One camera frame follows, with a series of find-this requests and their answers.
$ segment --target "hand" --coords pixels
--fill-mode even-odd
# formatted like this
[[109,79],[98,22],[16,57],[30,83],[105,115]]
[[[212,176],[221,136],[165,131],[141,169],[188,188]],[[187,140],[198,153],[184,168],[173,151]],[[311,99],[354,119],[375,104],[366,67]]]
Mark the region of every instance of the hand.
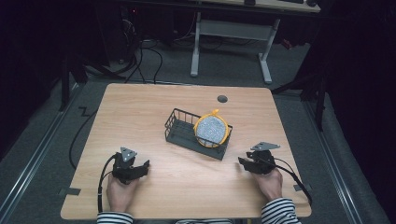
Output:
[[276,168],[267,175],[253,174],[253,176],[259,184],[262,194],[264,194],[269,202],[277,198],[282,198],[283,177]]
[[125,213],[128,210],[138,182],[139,179],[135,179],[129,185],[124,185],[113,174],[108,175],[106,194],[111,212]]

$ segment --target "cable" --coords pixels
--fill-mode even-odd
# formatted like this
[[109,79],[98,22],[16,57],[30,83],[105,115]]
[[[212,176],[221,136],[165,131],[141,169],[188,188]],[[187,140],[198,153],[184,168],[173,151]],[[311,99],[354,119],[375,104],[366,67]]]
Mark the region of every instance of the cable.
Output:
[[93,115],[95,115],[97,112],[98,112],[97,109],[96,109],[95,111],[93,111],[93,112],[90,114],[90,116],[84,121],[84,123],[82,123],[82,125],[79,127],[79,129],[78,129],[76,135],[74,136],[72,143],[70,144],[70,148],[69,148],[69,161],[70,161],[70,164],[72,165],[73,169],[75,169],[75,170],[77,169],[77,167],[76,167],[76,165],[73,163],[73,160],[72,160],[72,149],[73,149],[73,145],[75,144],[75,142],[76,142],[76,140],[77,140],[77,137],[78,137],[79,133],[81,132],[82,128],[84,128],[84,126],[87,124],[88,120],[90,120],[90,119],[93,117]]
[[158,52],[157,50],[155,50],[155,49],[146,49],[146,50],[151,50],[151,51],[157,53],[158,56],[160,56],[160,65],[158,66],[158,69],[157,69],[157,71],[155,72],[155,74],[154,74],[154,79],[153,79],[153,80],[154,80],[154,84],[157,84],[156,78],[157,78],[158,72],[160,71],[161,67],[163,66],[163,56],[161,55],[161,53],[159,53],[159,52]]
[[293,171],[291,172],[291,171],[289,171],[289,170],[283,168],[283,167],[280,166],[280,165],[272,164],[272,163],[269,162],[269,161],[263,160],[262,158],[259,158],[259,160],[260,160],[260,161],[263,161],[263,162],[265,162],[265,163],[267,163],[267,164],[273,165],[273,166],[275,166],[275,167],[277,167],[277,168],[279,168],[279,169],[285,171],[285,172],[288,173],[289,175],[291,175],[291,177],[293,177],[294,181],[297,183],[297,185],[301,188],[301,190],[302,190],[303,193],[305,194],[306,198],[308,199],[309,205],[312,204],[312,197],[311,197],[311,195],[309,194],[308,190],[306,189],[305,185],[304,185],[304,184],[300,181],[300,179],[298,178],[297,174],[295,174]]
[[140,74],[140,76],[142,77],[143,83],[144,83],[144,84],[147,84],[147,82],[146,82],[146,80],[145,80],[145,77],[143,76],[142,70],[140,69],[140,67],[138,67],[137,70],[139,71],[139,74]]
[[175,42],[178,41],[178,40],[183,40],[183,39],[185,39],[185,38],[190,38],[190,37],[192,36],[192,35],[189,35],[189,34],[191,33],[192,27],[194,26],[194,22],[195,22],[196,16],[197,16],[197,13],[195,12],[195,13],[194,13],[194,16],[192,17],[192,23],[191,23],[191,26],[190,26],[189,31],[188,31],[184,36],[182,36],[181,38],[174,39]]
[[134,72],[140,67],[140,64],[142,63],[142,60],[143,60],[143,50],[142,50],[142,48],[140,48],[140,61],[139,61],[139,64],[136,66],[136,68],[134,69],[134,71],[132,71],[131,75],[129,75],[129,76],[125,79],[124,83],[127,83],[127,82],[129,81],[129,79],[134,75]]
[[219,39],[219,44],[217,45],[217,46],[215,46],[214,48],[205,48],[205,47],[203,47],[201,44],[200,44],[200,48],[202,48],[202,49],[209,49],[209,50],[213,50],[213,49],[218,49],[218,48],[220,48],[221,46],[222,46],[222,44],[223,44],[223,38],[221,37],[220,39]]
[[102,212],[103,212],[103,206],[102,206],[102,183],[103,183],[103,180],[105,179],[105,176],[109,174],[109,173],[107,173],[107,174],[105,175],[105,171],[106,171],[106,168],[107,168],[108,164],[109,164],[109,163],[111,162],[111,160],[113,160],[113,159],[116,159],[116,155],[111,156],[111,157],[107,160],[105,166],[103,167],[102,174],[100,175],[99,187],[98,187],[98,212],[99,212],[99,213],[102,213]]

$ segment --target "black wire basket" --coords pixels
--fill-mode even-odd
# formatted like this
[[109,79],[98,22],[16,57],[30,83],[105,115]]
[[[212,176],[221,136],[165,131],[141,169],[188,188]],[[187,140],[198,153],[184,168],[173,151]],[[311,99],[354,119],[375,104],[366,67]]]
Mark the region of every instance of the black wire basket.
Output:
[[230,141],[233,126],[228,125],[227,139],[219,144],[195,135],[193,127],[199,118],[200,116],[175,108],[165,123],[166,141],[221,161]]

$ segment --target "wooden table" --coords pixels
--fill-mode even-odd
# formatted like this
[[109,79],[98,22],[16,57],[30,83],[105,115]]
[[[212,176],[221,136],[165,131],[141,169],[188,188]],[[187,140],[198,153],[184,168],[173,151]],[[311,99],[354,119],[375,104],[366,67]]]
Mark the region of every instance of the wooden table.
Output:
[[[218,96],[228,97],[227,103]],[[222,161],[165,141],[164,124],[174,108],[197,115],[219,109],[233,132]],[[71,188],[62,208],[65,219],[95,219],[97,186],[107,159],[120,147],[137,151],[135,165],[150,160],[139,181],[130,213],[135,218],[259,217],[266,201],[238,157],[263,142],[297,173],[271,92],[265,88],[110,84],[96,115]],[[112,162],[107,167],[111,171]],[[292,178],[284,176],[283,195],[292,198],[299,217],[311,214]],[[107,181],[103,187],[106,192]],[[108,211],[106,194],[104,210]]]

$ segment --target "striped shirt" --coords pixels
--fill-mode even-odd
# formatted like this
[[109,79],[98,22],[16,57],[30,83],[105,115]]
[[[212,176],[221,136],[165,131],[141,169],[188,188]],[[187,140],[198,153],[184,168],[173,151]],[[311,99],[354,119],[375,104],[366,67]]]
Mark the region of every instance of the striped shirt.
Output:
[[[104,212],[98,214],[99,224],[132,224],[131,215],[126,213]],[[177,224],[233,224],[230,219],[185,219]],[[301,224],[295,213],[291,199],[279,198],[269,202],[262,208],[262,224]]]
[[301,224],[291,199],[278,198],[262,208],[262,224]]

